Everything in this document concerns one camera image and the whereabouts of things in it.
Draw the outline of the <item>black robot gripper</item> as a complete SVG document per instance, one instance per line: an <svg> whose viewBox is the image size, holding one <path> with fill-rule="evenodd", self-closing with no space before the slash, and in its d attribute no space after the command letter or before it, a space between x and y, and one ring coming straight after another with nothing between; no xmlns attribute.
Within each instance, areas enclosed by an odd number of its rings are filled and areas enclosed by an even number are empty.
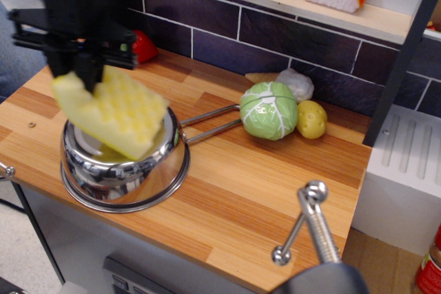
<svg viewBox="0 0 441 294"><path fill-rule="evenodd" d="M43 0L43 8L13 9L14 44L45 53L54 78L75 71L93 93L103 64L132 69L135 34L116 19L116 0Z"/></svg>

